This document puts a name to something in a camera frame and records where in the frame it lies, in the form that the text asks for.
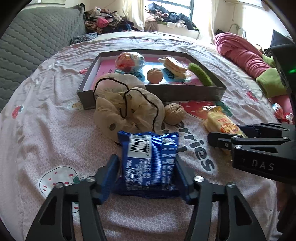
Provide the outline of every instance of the blue snack package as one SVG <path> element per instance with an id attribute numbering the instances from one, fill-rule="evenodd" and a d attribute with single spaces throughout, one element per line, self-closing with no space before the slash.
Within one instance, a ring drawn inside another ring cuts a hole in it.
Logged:
<path id="1" fill-rule="evenodd" d="M 178 148 L 177 132 L 157 135 L 152 132 L 118 132 L 122 145 L 122 175 L 113 193 L 144 198 L 180 196 L 172 185 Z"/>

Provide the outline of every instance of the window frame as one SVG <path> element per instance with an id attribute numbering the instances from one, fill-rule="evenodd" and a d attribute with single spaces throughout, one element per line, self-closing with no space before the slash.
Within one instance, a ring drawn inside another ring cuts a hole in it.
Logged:
<path id="1" fill-rule="evenodd" d="M 190 10 L 190 15 L 189 15 L 189 19 L 192 20 L 192 16 L 193 16 L 193 10 L 194 8 L 194 0 L 190 0 L 190 6 L 186 6 L 186 5 L 182 5 L 179 3 L 174 3 L 174 2 L 169 2 L 169 1 L 165 1 L 165 0 L 151 0 L 153 2 L 160 2 L 160 3 L 165 3 L 165 4 L 170 4 L 170 5 L 174 5 L 174 6 L 179 6 L 179 7 L 184 7 Z"/>

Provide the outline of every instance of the quilted headboard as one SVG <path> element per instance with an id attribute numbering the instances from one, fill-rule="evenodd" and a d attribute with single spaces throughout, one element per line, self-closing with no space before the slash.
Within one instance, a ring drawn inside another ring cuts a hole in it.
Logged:
<path id="1" fill-rule="evenodd" d="M 16 88 L 71 38 L 86 33 L 83 7 L 21 11 L 0 39 L 0 112 Z"/>

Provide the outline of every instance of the white barcode label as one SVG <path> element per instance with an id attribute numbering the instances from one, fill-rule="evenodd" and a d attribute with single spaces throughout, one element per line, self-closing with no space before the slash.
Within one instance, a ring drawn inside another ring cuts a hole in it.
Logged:
<path id="1" fill-rule="evenodd" d="M 151 158 L 151 136 L 130 136 L 128 157 Z"/>
<path id="2" fill-rule="evenodd" d="M 169 138 L 163 138 L 163 144 L 174 145 L 174 141 L 172 139 L 169 139 Z"/>

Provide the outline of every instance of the green light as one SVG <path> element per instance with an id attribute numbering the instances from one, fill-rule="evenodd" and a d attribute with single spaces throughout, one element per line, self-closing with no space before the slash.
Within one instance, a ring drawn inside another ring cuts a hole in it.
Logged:
<path id="1" fill-rule="evenodd" d="M 292 69 L 289 71 L 289 74 L 293 74 L 293 73 L 296 73 L 296 69 Z"/>

